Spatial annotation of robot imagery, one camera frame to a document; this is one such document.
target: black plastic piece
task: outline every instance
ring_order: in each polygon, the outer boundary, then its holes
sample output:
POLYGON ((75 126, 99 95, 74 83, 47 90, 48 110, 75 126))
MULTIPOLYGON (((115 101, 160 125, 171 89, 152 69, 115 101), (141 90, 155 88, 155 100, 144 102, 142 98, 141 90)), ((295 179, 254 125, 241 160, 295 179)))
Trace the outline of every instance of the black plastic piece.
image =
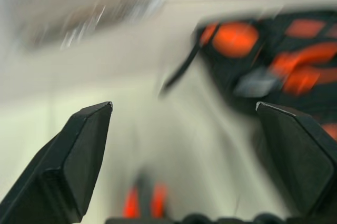
POLYGON ((302 215, 337 215, 337 144, 310 115, 257 105, 267 146, 302 215))
POLYGON ((101 168, 112 103, 87 107, 32 159, 0 204, 0 224, 81 222, 101 168))

